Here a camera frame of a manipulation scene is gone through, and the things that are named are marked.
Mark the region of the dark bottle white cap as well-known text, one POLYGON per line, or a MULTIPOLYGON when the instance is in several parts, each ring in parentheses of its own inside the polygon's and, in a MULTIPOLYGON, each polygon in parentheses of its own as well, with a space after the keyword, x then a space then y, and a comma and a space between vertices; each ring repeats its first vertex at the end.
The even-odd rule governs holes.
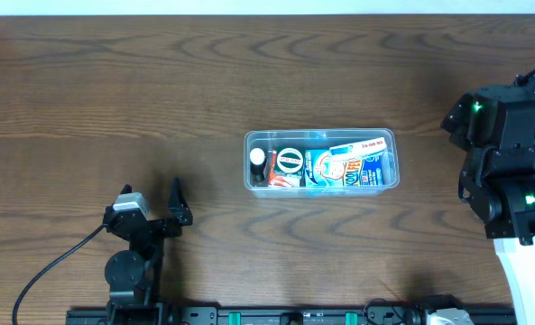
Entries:
POLYGON ((267 162, 267 156, 263 149, 254 148, 249 153, 250 172, 255 181, 261 182, 265 179, 264 170, 267 162))

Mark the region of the red Panadol box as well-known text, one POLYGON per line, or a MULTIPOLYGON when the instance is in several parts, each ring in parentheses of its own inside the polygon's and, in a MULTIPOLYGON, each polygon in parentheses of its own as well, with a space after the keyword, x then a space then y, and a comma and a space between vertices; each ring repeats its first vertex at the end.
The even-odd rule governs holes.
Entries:
POLYGON ((269 187, 285 187, 285 188, 297 188, 300 186, 301 175, 277 173, 275 171, 277 151, 270 151, 270 167, 268 186, 269 187))

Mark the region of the green Zam-Buk box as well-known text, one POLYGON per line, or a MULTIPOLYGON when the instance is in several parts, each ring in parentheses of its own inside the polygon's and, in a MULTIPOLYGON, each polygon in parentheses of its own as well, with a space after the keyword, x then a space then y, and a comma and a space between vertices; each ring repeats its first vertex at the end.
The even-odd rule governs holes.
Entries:
POLYGON ((304 172, 305 153, 300 148, 279 147, 274 172, 277 175, 300 178, 304 172))

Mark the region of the clear plastic container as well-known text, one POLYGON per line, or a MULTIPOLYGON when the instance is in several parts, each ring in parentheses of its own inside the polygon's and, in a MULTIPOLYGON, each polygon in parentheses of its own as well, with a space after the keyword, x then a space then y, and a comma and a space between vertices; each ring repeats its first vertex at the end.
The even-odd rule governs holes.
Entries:
POLYGON ((399 162, 394 134, 386 128, 343 128, 343 129, 298 129, 251 131, 244 137, 244 185, 258 198, 300 198, 321 196, 375 196, 396 187, 400 182, 399 162), (297 188, 269 187, 270 151, 279 147, 295 147, 304 151, 323 149, 359 141, 383 137, 387 148, 383 153, 383 181, 381 186, 363 187, 307 187, 304 172, 297 188), (265 179, 255 181, 250 172, 249 153, 254 148, 265 151, 267 162, 265 179))

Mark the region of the white blue Panadol box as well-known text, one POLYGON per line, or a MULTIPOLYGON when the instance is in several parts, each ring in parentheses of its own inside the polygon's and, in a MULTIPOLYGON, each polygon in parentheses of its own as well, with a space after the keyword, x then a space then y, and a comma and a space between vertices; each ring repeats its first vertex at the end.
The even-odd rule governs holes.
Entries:
POLYGON ((387 143, 383 137, 354 142, 350 144, 341 144, 329 148, 331 155, 339 160, 350 160, 357 157, 376 154, 384 151, 387 143))

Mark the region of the blue Kool Fever box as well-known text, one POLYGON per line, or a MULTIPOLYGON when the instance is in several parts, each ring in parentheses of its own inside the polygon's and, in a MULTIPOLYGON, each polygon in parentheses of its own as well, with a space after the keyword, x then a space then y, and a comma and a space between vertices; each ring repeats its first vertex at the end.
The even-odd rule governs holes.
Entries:
POLYGON ((334 162, 329 150, 305 152, 305 184, 307 187, 381 186, 383 153, 362 156, 347 162, 334 162))

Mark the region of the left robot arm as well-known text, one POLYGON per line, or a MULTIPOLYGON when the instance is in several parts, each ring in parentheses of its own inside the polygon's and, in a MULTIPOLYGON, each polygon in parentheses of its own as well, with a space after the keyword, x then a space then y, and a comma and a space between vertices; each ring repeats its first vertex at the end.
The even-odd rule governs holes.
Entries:
POLYGON ((173 180, 167 218, 149 220, 149 204, 128 184, 106 207, 102 225, 129 244, 106 263, 107 324, 179 324, 178 308, 160 295, 164 242, 193 222, 178 178, 173 180))

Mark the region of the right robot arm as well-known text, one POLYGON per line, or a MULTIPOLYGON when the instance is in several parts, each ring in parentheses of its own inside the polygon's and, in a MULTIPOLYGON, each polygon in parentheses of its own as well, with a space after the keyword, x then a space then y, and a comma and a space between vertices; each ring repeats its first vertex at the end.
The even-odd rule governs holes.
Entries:
POLYGON ((441 123, 466 152, 458 197, 484 222, 519 324, 535 324, 535 75, 465 93, 441 123))

